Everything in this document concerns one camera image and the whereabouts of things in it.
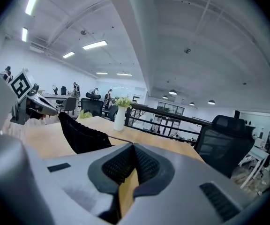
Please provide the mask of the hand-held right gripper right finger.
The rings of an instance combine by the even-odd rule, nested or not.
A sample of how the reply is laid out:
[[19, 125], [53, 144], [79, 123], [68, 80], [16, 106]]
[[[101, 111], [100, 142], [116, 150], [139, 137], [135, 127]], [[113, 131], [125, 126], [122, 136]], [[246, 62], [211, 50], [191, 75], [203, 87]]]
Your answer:
[[139, 186], [127, 225], [224, 225], [250, 204], [229, 178], [203, 161], [135, 144]]

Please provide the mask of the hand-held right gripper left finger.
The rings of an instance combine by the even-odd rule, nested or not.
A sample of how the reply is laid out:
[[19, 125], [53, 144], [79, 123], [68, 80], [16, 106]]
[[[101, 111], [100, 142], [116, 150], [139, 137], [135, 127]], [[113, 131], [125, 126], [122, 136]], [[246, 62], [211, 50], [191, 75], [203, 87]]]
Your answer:
[[119, 184], [129, 175], [122, 167], [134, 153], [131, 144], [73, 156], [42, 159], [30, 149], [32, 198], [30, 222], [37, 225], [134, 225], [120, 217]]

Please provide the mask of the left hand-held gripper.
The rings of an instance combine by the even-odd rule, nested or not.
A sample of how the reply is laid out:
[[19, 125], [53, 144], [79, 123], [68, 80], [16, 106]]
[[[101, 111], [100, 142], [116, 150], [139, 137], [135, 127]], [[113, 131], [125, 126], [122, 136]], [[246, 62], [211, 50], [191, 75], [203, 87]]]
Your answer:
[[58, 110], [45, 97], [37, 94], [39, 85], [27, 68], [23, 68], [9, 86], [17, 96], [11, 109], [12, 123], [24, 125], [29, 119], [43, 120], [46, 115], [58, 114]]

